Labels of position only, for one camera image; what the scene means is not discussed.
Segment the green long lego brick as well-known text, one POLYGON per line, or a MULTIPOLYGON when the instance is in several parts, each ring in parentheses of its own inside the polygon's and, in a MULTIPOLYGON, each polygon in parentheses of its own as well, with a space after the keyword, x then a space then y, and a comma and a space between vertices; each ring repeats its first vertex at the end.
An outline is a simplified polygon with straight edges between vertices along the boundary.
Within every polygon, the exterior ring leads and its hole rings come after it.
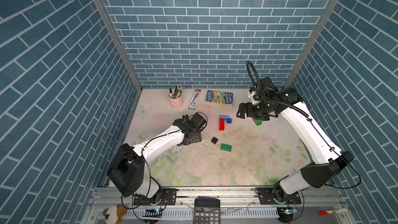
POLYGON ((220 145, 220 149, 223 151, 231 152, 232 151, 232 145, 224 144, 222 143, 220 145))

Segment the red lego brick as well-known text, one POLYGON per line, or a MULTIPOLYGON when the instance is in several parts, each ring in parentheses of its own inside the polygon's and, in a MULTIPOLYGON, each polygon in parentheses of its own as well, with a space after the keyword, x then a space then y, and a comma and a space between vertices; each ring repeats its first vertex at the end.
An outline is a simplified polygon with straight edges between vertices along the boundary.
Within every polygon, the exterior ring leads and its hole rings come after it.
POLYGON ((220 118, 219 119, 219 130, 220 131, 224 131, 225 130, 225 119, 224 118, 220 118))

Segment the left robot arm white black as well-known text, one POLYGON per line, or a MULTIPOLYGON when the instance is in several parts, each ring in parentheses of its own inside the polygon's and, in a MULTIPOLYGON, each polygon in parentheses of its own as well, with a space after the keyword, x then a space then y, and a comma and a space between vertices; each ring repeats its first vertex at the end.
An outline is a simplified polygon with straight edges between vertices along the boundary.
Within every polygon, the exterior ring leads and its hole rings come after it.
POLYGON ((150 140, 134 146, 121 145, 107 170, 108 178, 123 197, 139 195, 150 204, 158 203, 163 188, 152 178, 150 162, 174 146, 201 142, 207 123, 207 116, 201 112, 184 115, 150 140))

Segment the green lego brick back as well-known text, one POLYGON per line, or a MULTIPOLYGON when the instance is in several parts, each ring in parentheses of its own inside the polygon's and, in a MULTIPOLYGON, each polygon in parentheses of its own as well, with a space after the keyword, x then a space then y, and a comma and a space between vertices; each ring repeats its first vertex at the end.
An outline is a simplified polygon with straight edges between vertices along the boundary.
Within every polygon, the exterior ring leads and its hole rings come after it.
POLYGON ((254 119, 256 126, 260 126, 262 124, 262 120, 254 119))

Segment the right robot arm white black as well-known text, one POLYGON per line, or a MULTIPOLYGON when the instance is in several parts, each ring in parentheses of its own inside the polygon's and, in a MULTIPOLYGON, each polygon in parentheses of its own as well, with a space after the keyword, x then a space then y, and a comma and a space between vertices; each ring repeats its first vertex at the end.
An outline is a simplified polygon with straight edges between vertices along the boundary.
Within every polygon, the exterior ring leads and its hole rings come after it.
POLYGON ((342 151, 322 130, 300 96, 292 87, 278 89, 270 78, 252 81, 248 92, 250 101, 239 105, 236 116, 268 121, 283 117, 303 141, 311 162, 298 172, 288 175, 274 184, 269 195, 283 204, 309 187, 320 188, 349 166, 354 157, 342 151))

